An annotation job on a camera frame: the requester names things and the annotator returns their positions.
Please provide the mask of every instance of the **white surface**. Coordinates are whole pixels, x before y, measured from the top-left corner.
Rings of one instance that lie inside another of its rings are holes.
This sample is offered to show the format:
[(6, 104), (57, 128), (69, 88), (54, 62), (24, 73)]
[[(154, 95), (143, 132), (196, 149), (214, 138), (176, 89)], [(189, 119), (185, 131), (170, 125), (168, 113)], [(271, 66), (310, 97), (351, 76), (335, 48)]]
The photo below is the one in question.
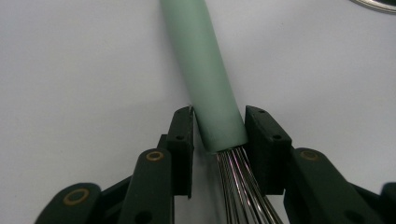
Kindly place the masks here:
[[(241, 111), (268, 110), (357, 185), (396, 180), (396, 16), (347, 0), (208, 6)], [(1, 1), (0, 223), (130, 175), (189, 103), (157, 0)], [(198, 141), (176, 223), (224, 220), (216, 169)]]

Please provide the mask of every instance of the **rubber handle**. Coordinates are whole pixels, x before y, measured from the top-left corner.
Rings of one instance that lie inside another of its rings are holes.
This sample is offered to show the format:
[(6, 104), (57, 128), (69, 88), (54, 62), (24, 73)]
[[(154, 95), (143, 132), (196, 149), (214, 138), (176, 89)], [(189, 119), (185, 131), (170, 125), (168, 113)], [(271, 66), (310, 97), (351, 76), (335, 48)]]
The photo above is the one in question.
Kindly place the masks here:
[(161, 0), (168, 34), (204, 146), (218, 152), (248, 141), (204, 0)]

